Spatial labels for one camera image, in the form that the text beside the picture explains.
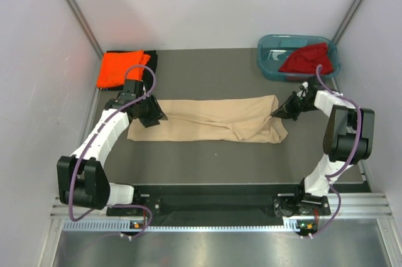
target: red towel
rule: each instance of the red towel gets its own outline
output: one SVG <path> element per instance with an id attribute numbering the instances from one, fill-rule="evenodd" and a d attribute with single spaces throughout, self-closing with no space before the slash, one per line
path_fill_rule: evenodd
<path id="1" fill-rule="evenodd" d="M 328 45 L 326 43 L 302 47 L 286 59 L 279 71 L 291 74 L 315 74 L 316 67 L 321 64 L 321 74 L 330 74 L 334 69 L 327 52 Z"/>

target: teal plastic bin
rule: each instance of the teal plastic bin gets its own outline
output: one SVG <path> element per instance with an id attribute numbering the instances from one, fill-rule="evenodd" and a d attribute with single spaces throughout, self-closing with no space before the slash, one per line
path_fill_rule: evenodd
<path id="1" fill-rule="evenodd" d="M 338 50 L 335 44 L 320 36 L 295 36 L 295 35 L 268 35 L 260 39 L 257 47 L 257 64 L 263 75 L 268 80 L 279 80 L 282 82 L 304 82 L 312 74 L 288 74 L 279 72 L 279 68 L 286 59 L 297 49 L 318 43 L 328 45 L 328 57 L 334 71 L 323 75 L 324 79 L 336 77 L 340 71 Z"/>

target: beige towel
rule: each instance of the beige towel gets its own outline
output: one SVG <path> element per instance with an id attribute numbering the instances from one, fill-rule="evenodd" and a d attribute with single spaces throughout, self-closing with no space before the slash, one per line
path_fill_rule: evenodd
<path id="1" fill-rule="evenodd" d="M 158 101 L 167 121 L 144 128 L 134 120 L 128 139 L 135 141 L 229 140 L 248 143 L 280 143 L 288 132 L 279 118 L 275 95 L 219 101 Z"/>

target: orange towel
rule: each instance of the orange towel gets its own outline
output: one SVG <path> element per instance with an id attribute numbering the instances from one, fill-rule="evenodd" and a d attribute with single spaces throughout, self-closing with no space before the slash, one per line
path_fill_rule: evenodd
<path id="1" fill-rule="evenodd" d="M 107 52 L 102 59 L 102 67 L 96 87 L 112 88 L 124 85 L 124 75 L 128 68 L 134 65 L 146 65 L 151 56 L 144 54 L 144 50 L 137 52 Z M 127 76 L 131 80 L 141 80 L 144 68 L 134 68 Z"/>

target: white wall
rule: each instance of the white wall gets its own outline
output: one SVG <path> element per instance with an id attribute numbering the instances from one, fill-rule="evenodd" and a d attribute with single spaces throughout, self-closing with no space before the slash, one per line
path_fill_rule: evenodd
<path id="1" fill-rule="evenodd" d="M 77 0 L 103 50 L 254 47 L 270 33 L 332 38 L 352 0 Z"/>
<path id="2" fill-rule="evenodd" d="M 33 266 L 98 58 L 64 0 L 0 0 L 1 266 Z"/>
<path id="3" fill-rule="evenodd" d="M 402 232 L 402 0 L 364 0 L 339 44 L 339 84 L 376 112 L 368 169 Z"/>

